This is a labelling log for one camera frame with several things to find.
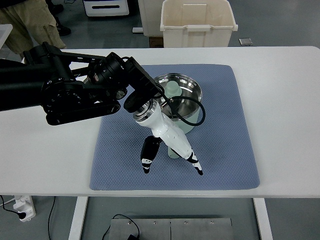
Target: black cable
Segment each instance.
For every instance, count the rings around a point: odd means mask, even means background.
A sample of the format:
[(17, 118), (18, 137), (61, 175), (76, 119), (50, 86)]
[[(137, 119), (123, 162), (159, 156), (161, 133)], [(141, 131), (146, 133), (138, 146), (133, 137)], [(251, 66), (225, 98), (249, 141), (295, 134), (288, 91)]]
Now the black cable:
[[(189, 96), (173, 96), (173, 97), (171, 97), (171, 98), (169, 99), (169, 98), (166, 97), (165, 92), (162, 91), (162, 89), (161, 89), (161, 90), (158, 89), (158, 90), (159, 90), (159, 93), (160, 93), (161, 96), (164, 98), (164, 100), (166, 101), (166, 103), (168, 104), (168, 106), (171, 108), (171, 111), (172, 111), (182, 122), (184, 122), (185, 124), (188, 124), (188, 125), (190, 125), (190, 126), (194, 126), (194, 127), (200, 126), (201, 124), (204, 123), (205, 118), (206, 118), (206, 110), (205, 110), (205, 107), (201, 104), (201, 102), (199, 102), (198, 100), (195, 100), (194, 98), (189, 97)], [(185, 120), (184, 117), (181, 116), (181, 115), (176, 111), (176, 109), (173, 107), (173, 105), (171, 104), (171, 100), (175, 100), (175, 99), (176, 99), (176, 100), (177, 100), (177, 99), (186, 99), (186, 100), (190, 100), (190, 101), (195, 102), (196, 104), (198, 104), (199, 107), (200, 107), (201, 110), (202, 110), (202, 118), (201, 118), (201, 120), (200, 120), (199, 122), (197, 122), (197, 123), (193, 123), (193, 122), (189, 122), (189, 121)]]
[(4, 198), (2, 197), (2, 195), (0, 195), (1, 199), (2, 199), (2, 207), (4, 210), (8, 211), (8, 212), (11, 212), (11, 213), (14, 213), (14, 214), (17, 214), (19, 216), (19, 219), (24, 219), (26, 217), (26, 213), (25, 212), (16, 212), (16, 211), (12, 211), (12, 210), (9, 210), (9, 209), (6, 209), (5, 208), (5, 200)]
[(52, 210), (54, 209), (55, 202), (56, 202), (56, 196), (54, 196), (53, 204), (52, 204), (51, 211), (50, 211), (49, 218), (48, 218), (48, 236), (49, 236), (49, 240), (51, 240), (51, 237), (50, 237), (50, 227), (49, 227), (49, 226), (50, 226), (50, 217), (51, 217)]
[[(116, 216), (122, 216), (122, 217), (125, 217), (125, 218), (127, 218), (127, 219), (129, 219), (131, 222), (133, 222), (134, 223), (134, 225), (136, 226), (136, 228), (138, 229), (138, 236), (136, 236), (136, 238), (137, 239), (139, 239), (139, 237), (140, 237), (140, 230), (139, 230), (139, 227), (138, 227), (138, 225), (130, 218), (130, 217), (128, 217), (128, 216), (126, 216), (126, 215), (123, 215), (123, 214), (116, 214), (116, 215), (114, 215), (113, 216), (113, 218), (112, 219), (115, 219), (115, 217)], [(111, 227), (111, 224), (109, 225), (109, 227), (108, 227), (108, 229), (105, 231), (105, 233), (103, 234), (103, 236), (102, 236), (102, 240), (104, 240), (105, 239), (105, 236), (107, 235), (107, 232), (109, 231), (109, 229), (110, 229), (110, 227)]]
[[(156, 85), (158, 88), (160, 88), (163, 93), (165, 92), (165, 89), (164, 89), (159, 83), (156, 82), (155, 85)], [(161, 98), (162, 95), (161, 95), (161, 93), (159, 93), (159, 94), (160, 94), (159, 96), (154, 96), (153, 98), (154, 98), (154, 99), (159, 99), (159, 98)]]

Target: blue mat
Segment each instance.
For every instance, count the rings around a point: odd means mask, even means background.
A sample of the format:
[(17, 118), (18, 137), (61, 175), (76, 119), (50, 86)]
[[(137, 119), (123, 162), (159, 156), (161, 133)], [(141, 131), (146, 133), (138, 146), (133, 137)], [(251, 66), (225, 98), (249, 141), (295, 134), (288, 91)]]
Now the blue mat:
[(146, 65), (153, 77), (187, 75), (199, 83), (206, 119), (186, 136), (203, 170), (198, 175), (183, 158), (168, 157), (162, 143), (150, 172), (140, 153), (151, 130), (139, 126), (123, 108), (104, 116), (91, 171), (92, 190), (242, 190), (260, 184), (237, 82), (230, 66), (214, 64)]

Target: plastic storage bin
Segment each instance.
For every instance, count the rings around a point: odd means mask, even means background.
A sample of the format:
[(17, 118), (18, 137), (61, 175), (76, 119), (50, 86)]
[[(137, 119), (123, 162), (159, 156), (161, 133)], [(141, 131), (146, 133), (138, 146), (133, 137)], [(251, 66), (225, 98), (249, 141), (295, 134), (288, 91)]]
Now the plastic storage bin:
[(127, 0), (83, 0), (88, 17), (123, 16), (129, 14)]
[(165, 0), (160, 30), (165, 48), (227, 47), (238, 25), (227, 0)]

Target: gray floor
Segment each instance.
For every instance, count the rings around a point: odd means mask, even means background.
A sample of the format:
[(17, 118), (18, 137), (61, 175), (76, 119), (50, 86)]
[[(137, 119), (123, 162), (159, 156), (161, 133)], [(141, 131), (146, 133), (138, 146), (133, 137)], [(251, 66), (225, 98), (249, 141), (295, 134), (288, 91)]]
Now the gray floor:
[[(69, 49), (148, 48), (149, 39), (133, 34), (141, 27), (137, 0), (131, 1), (130, 15), (124, 17), (87, 17), (82, 1), (64, 4), (58, 15), (72, 33), (61, 37)], [(317, 0), (230, 0), (239, 30), (229, 46), (240, 47), (239, 38), (251, 38), (254, 46), (316, 46), (320, 48), (320, 6)], [(19, 61), (7, 48), (0, 58)], [(12, 213), (0, 209), (0, 239), (48, 239), (48, 216), (53, 197), (33, 197), (36, 217), (22, 223)], [(57, 197), (50, 232), (51, 239), (68, 239), (75, 209), (75, 197)], [(274, 240), (320, 239), (319, 199), (266, 199)], [(110, 218), (117, 213), (130, 217), (229, 217), (236, 240), (257, 240), (259, 233), (250, 199), (204, 198), (90, 198), (82, 239), (101, 239)]]

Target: metal plate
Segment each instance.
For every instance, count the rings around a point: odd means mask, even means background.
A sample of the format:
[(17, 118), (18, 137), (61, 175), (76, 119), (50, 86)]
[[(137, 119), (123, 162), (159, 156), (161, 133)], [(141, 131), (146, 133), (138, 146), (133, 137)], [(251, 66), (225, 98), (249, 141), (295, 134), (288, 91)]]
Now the metal plate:
[(233, 240), (230, 218), (172, 219), (172, 240)]
[[(140, 230), (139, 240), (171, 240), (170, 219), (132, 219)], [(110, 240), (128, 240), (138, 235), (137, 227), (129, 219), (112, 219)]]
[(251, 38), (239, 38), (239, 42), (241, 46), (252, 46), (253, 43)]
[[(139, 240), (233, 240), (230, 218), (132, 219), (140, 230)], [(110, 240), (138, 235), (129, 219), (112, 219)]]

